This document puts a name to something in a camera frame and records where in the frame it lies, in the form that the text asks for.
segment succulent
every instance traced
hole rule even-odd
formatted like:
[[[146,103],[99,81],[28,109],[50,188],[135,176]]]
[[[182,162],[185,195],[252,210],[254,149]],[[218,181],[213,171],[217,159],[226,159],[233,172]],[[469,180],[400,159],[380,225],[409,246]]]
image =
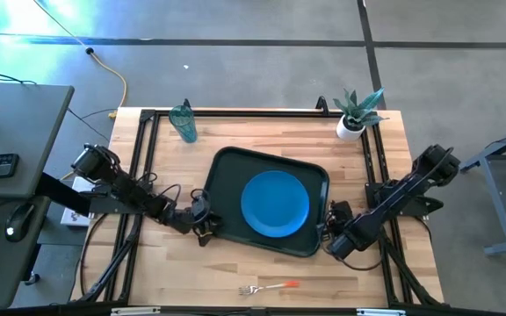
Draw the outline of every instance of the succulent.
[[[373,111],[376,105],[378,105],[382,93],[384,93],[384,88],[380,88],[380,90],[372,93],[362,103],[357,105],[357,92],[353,90],[349,97],[349,91],[344,90],[344,98],[347,105],[343,105],[341,101],[335,98],[333,101],[335,102],[335,106],[343,111],[346,118],[344,123],[353,130],[360,130],[363,126],[373,126],[381,120],[386,119],[381,118]]]

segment white pot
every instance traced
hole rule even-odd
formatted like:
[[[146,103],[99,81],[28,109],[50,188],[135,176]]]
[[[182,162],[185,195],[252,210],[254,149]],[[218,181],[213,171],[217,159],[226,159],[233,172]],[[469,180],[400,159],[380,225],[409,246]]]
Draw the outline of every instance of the white pot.
[[[339,138],[341,140],[347,140],[347,141],[358,140],[358,138],[360,137],[362,132],[365,131],[366,126],[363,126],[358,131],[352,131],[344,126],[343,120],[344,120],[344,115],[341,117],[341,119],[339,120],[339,123],[337,124],[337,129],[336,129],[337,136],[339,136]]]

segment gray desk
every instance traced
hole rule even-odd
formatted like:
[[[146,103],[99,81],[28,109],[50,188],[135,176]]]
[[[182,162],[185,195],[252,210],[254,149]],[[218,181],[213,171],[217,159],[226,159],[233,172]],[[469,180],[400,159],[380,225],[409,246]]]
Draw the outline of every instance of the gray desk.
[[[16,153],[14,177],[0,179],[0,308],[8,307],[33,262],[40,228],[50,199],[33,197],[36,211],[26,237],[17,243],[4,237],[4,223],[13,209],[31,198],[65,116],[73,88],[0,83],[0,153]]]

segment potted plant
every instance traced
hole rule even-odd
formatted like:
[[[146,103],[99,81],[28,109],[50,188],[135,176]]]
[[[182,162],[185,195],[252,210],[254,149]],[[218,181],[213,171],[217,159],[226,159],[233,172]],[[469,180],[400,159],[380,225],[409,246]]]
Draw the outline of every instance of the potted plant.
[[[342,140],[357,140],[360,134],[366,129],[367,126],[378,124],[381,118],[373,111],[384,93],[384,88],[372,93],[370,96],[357,105],[357,92],[352,91],[349,97],[349,91],[344,91],[344,98],[347,105],[343,105],[338,99],[333,99],[335,106],[343,111],[344,115],[337,124],[337,136]]]

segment computer mouse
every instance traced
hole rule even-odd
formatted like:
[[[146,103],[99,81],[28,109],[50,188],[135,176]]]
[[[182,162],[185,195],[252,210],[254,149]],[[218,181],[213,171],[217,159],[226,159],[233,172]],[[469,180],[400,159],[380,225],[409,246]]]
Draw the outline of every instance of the computer mouse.
[[[18,242],[25,238],[34,214],[34,204],[23,203],[9,216],[5,222],[5,238],[11,242]]]

